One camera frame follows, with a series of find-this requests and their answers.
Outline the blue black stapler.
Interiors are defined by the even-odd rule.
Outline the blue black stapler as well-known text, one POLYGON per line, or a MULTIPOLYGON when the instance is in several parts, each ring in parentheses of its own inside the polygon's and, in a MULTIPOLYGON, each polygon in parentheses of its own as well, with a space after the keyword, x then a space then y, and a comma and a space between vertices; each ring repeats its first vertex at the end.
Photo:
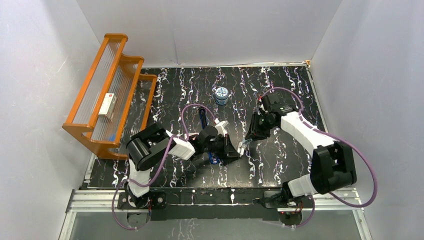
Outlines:
MULTIPOLYGON (((207 117, 206 117, 206 109, 203 108, 203 107, 200 107, 199 110, 198 110, 198 114, 199 114, 201 127, 202 127, 202 129, 204 129, 208 125, 207 117)), ((212 165, 216 165, 216 164, 219 163, 219 159, 216 157, 216 155, 214 153, 208 152, 207 155, 208 155, 208 158, 209 158, 209 162, 212 165)))

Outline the white light-blue staple remover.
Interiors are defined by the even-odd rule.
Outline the white light-blue staple remover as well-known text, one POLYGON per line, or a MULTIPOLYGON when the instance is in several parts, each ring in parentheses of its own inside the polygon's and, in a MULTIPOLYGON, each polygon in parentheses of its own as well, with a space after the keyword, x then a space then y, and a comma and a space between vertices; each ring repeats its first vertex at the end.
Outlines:
POLYGON ((252 141, 252 139, 244 139, 244 140, 242 140, 238 143, 237 152, 240 156, 244 155, 246 148, 249 146, 251 141, 252 141))

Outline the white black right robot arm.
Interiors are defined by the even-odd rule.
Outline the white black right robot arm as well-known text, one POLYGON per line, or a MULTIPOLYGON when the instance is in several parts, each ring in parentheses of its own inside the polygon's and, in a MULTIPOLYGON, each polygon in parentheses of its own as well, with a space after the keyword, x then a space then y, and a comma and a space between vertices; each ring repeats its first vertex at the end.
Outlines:
POLYGON ((264 197, 264 202, 295 207, 304 197, 327 194, 357 182, 353 149, 347 144, 319 133, 300 113, 285 105, 276 93, 260 99, 245 138, 238 144, 242 152, 249 143, 265 140, 279 128, 290 134, 312 157, 310 173, 282 184, 281 192, 264 197))

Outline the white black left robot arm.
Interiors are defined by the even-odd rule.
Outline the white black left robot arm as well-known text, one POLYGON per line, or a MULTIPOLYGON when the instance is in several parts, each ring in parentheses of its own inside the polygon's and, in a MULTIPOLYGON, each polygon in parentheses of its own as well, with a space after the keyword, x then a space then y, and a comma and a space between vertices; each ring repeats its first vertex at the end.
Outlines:
POLYGON ((190 133, 183 139, 154 123, 133 135, 126 144, 130 173, 124 183, 127 203, 134 208, 145 208, 152 198, 150 186, 158 178, 167 156, 184 161, 194 160, 210 153, 222 163, 237 160, 240 152, 231 143, 227 131, 228 121, 216 120, 214 125, 205 126, 198 133, 190 133))

